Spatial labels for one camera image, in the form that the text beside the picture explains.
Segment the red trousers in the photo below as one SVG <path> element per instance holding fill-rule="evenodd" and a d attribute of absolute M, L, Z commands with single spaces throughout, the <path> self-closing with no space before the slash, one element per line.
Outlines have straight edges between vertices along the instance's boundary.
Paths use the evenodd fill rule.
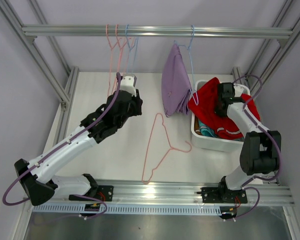
<path fill-rule="evenodd" d="M 244 137 L 237 125 L 229 117 L 216 113 L 218 84 L 220 81 L 216 77 L 205 83 L 197 90 L 198 104 L 191 99 L 188 108 L 198 118 L 199 126 L 203 127 L 203 136 L 237 141 Z"/>

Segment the pink hanger of red trousers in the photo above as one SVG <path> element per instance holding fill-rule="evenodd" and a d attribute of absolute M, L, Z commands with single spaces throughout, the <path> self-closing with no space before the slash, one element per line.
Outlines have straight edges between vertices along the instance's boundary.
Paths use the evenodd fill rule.
<path fill-rule="evenodd" d="M 180 148 L 172 144 L 165 117 L 157 113 L 154 117 L 147 146 L 144 154 L 141 182 L 144 185 L 151 183 L 155 172 L 171 153 L 188 154 L 192 151 L 192 145 L 185 140 L 185 147 Z"/>

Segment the teal trousers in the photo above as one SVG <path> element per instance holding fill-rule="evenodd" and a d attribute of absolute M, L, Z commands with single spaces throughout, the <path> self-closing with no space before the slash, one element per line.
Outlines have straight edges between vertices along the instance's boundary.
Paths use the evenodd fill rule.
<path fill-rule="evenodd" d="M 215 134 L 215 132 L 212 128 L 208 127 L 206 124 L 204 124 L 200 120 L 198 121 L 198 125 L 199 125 L 200 133 L 203 136 L 211 137 L 211 138 L 219 138 L 219 136 L 217 134 Z"/>

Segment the brown trousers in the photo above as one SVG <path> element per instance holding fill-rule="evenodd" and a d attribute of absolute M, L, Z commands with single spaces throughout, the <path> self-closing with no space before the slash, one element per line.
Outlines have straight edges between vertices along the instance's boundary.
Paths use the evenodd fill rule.
<path fill-rule="evenodd" d="M 194 119 L 194 131 L 201 135 L 201 130 L 200 130 L 200 125 L 199 125 L 199 121 L 195 118 Z"/>

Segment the pink hanger of brown trousers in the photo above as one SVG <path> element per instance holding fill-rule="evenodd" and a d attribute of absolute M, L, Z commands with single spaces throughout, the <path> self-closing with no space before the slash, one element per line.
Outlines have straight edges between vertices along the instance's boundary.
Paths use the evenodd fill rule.
<path fill-rule="evenodd" d="M 117 43 L 117 46 L 118 46 L 118 49 L 119 49 L 119 56 L 118 56 L 117 67 L 116 67 L 116 72 L 117 73 L 120 72 L 121 62 L 122 62 L 122 55 L 123 55 L 124 48 L 127 44 L 126 40 L 123 40 L 123 43 L 121 43 L 122 38 L 119 37 L 119 35 L 118 35 L 118 28 L 119 28 L 119 25 L 117 24 L 115 26 L 116 43 Z"/>

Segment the blue hanger of teal trousers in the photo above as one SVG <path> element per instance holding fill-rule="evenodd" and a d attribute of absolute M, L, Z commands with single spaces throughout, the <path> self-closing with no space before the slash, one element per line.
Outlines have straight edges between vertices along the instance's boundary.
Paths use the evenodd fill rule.
<path fill-rule="evenodd" d="M 134 72 L 134 66 L 135 66 L 136 57 L 137 57 L 139 37 L 133 37 L 132 42 L 130 42 L 130 38 L 128 37 L 128 29 L 129 29 L 129 24 L 127 24 L 125 27 L 125 39 L 126 39 L 126 43 L 127 43 L 127 47 L 128 47 L 128 57 L 127 57 L 125 73 L 132 74 Z M 134 51 L 134 55 L 133 55 L 132 66 L 130 66 L 132 51 Z"/>

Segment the pink hanger of yellow trousers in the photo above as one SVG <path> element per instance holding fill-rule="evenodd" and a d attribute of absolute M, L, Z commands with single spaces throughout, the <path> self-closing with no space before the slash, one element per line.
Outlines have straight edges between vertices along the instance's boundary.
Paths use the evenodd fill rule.
<path fill-rule="evenodd" d="M 110 49 L 110 59 L 109 59 L 109 72 L 108 72 L 108 89 L 107 89 L 107 97 L 111 95 L 111 79 L 112 79 L 112 68 L 113 68 L 113 54 L 114 49 L 120 45 L 120 38 L 116 40 L 116 43 L 112 44 L 109 36 L 109 24 L 105 27 L 105 35 L 107 38 L 108 46 Z"/>

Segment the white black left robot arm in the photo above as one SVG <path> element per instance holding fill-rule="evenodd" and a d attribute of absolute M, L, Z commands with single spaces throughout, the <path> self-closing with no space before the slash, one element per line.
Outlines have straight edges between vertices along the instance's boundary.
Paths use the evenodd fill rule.
<path fill-rule="evenodd" d="M 56 173 L 84 151 L 114 135 L 128 118 L 142 115 L 142 104 L 138 90 L 135 94 L 120 90 L 87 115 L 49 153 L 30 161 L 18 160 L 14 167 L 31 204 L 39 206 L 57 197 L 68 197 L 70 201 L 105 199 L 102 188 L 89 173 L 77 177 L 61 177 Z"/>

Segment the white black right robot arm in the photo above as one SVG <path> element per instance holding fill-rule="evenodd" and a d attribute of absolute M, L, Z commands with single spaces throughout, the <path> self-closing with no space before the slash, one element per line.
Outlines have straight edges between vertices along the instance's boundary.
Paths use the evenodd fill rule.
<path fill-rule="evenodd" d="M 252 102 L 252 97 L 243 99 L 236 96 L 233 83 L 217 85 L 216 114 L 232 120 L 244 137 L 239 166 L 224 176 L 213 192 L 213 198 L 220 203 L 234 203 L 253 180 L 267 181 L 267 174 L 280 170 L 281 134 L 268 129 L 258 120 L 249 109 Z"/>

